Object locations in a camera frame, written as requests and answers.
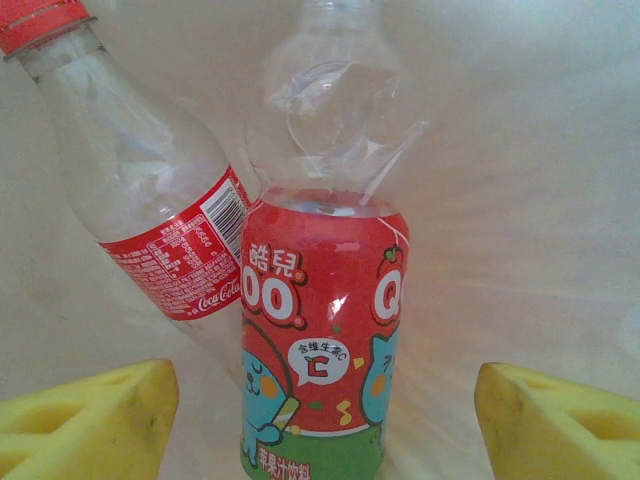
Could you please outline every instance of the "white cloth background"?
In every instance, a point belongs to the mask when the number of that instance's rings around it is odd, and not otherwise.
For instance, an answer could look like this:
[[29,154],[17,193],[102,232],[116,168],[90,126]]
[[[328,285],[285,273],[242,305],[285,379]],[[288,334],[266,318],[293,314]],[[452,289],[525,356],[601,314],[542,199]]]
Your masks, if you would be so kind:
[[[86,4],[114,57],[215,130],[255,193],[239,120],[298,2]],[[640,6],[387,4],[431,127],[399,189],[413,244],[381,478],[489,479],[482,362],[640,398]],[[240,478],[239,393],[92,242],[55,162],[37,88],[1,65],[0,398],[169,356],[183,395],[161,478]]]

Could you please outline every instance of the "blue cartoon character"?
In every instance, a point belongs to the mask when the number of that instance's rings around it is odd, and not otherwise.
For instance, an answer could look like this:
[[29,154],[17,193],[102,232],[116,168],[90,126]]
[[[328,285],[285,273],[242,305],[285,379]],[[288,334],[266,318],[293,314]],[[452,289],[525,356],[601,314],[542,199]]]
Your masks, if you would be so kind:
[[243,445],[242,451],[258,467],[258,443],[278,445],[300,403],[292,398],[291,374],[282,355],[264,332],[244,321]]
[[391,380],[398,346],[398,329],[386,338],[374,335],[371,339],[371,365],[362,386],[361,408],[367,422],[381,427],[384,435],[385,418],[391,398]]

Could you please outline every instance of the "red label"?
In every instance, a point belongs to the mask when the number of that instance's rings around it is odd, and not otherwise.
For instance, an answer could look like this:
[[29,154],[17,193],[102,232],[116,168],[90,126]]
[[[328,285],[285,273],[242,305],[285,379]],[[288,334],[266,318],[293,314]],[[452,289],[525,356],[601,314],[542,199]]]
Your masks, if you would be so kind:
[[249,201],[231,167],[196,203],[146,233],[101,243],[172,320],[196,320],[240,296],[240,241]]
[[[262,201],[251,209],[242,303],[252,465],[252,437],[258,446],[285,440],[269,430],[279,418],[294,438],[384,431],[408,237],[399,214],[340,217]],[[287,405],[296,406],[288,416]]]

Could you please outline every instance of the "plastic bottle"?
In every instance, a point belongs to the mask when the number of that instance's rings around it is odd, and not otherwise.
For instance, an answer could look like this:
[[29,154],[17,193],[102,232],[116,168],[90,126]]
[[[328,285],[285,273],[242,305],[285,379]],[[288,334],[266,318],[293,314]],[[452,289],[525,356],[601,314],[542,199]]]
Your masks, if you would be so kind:
[[369,480],[384,457],[409,231],[396,175],[426,124],[371,0],[308,0],[247,121],[242,242],[252,479]]
[[94,20],[77,0],[0,0],[0,48],[45,98],[77,217],[237,375],[246,192],[213,134],[123,72]]

